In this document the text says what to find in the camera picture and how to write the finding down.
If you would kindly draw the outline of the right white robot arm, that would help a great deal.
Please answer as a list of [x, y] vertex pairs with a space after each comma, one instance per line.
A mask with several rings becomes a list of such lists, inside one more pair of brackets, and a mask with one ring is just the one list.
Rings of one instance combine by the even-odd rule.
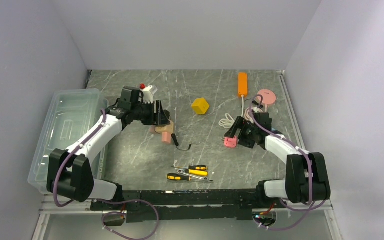
[[269, 113], [253, 112], [251, 118], [246, 120], [238, 116], [225, 133], [225, 140], [236, 139], [238, 145], [250, 149], [258, 145], [286, 166], [283, 179], [263, 180], [258, 184], [256, 203], [267, 208], [275, 199], [294, 204], [329, 200], [331, 188], [323, 154], [302, 149], [281, 132], [273, 130]]

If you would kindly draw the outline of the pink cube socket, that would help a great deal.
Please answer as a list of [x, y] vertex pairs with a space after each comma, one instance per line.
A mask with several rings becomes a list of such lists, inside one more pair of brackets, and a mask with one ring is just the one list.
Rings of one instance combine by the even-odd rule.
[[236, 148], [238, 145], [238, 138], [237, 136], [224, 137], [223, 144], [227, 148]]

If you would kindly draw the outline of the yellow cube socket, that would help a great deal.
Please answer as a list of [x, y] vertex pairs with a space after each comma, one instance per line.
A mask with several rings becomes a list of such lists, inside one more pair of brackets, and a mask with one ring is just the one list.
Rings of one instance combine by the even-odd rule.
[[191, 104], [191, 108], [195, 114], [205, 115], [209, 110], [210, 105], [205, 98], [201, 97], [194, 100], [194, 102]]

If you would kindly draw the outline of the round pink power socket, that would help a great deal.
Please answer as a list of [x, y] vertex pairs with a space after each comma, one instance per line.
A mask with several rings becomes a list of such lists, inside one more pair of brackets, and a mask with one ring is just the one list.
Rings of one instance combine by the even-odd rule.
[[255, 98], [255, 101], [257, 103], [261, 103], [263, 106], [271, 106], [273, 105], [277, 100], [277, 96], [275, 93], [269, 89], [261, 89], [257, 93], [257, 97]]

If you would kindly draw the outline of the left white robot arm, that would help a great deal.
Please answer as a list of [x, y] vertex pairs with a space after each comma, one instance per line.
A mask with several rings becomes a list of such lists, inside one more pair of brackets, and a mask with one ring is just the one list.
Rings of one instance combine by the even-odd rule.
[[155, 85], [123, 87], [120, 97], [101, 110], [98, 122], [84, 136], [65, 149], [51, 152], [46, 189], [57, 207], [90, 199], [104, 202], [111, 210], [123, 205], [123, 187], [94, 178], [92, 165], [105, 146], [132, 122], [151, 127], [171, 124], [169, 111], [155, 98], [157, 91]]

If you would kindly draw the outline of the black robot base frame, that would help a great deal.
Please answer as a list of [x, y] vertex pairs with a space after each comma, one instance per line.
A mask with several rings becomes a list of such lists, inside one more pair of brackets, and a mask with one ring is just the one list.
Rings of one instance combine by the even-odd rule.
[[123, 190], [112, 204], [93, 200], [93, 212], [125, 210], [128, 223], [154, 220], [236, 219], [248, 221], [255, 213], [283, 209], [280, 200], [265, 196], [263, 184], [249, 189]]

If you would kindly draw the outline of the beige wooden cube socket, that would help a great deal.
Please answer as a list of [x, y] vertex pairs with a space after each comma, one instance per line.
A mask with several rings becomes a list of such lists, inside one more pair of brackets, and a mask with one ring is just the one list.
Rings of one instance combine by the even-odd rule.
[[175, 132], [174, 128], [175, 128], [175, 124], [173, 121], [170, 120], [169, 124], [165, 126], [156, 126], [155, 132], [158, 134], [168, 133], [171, 135]]

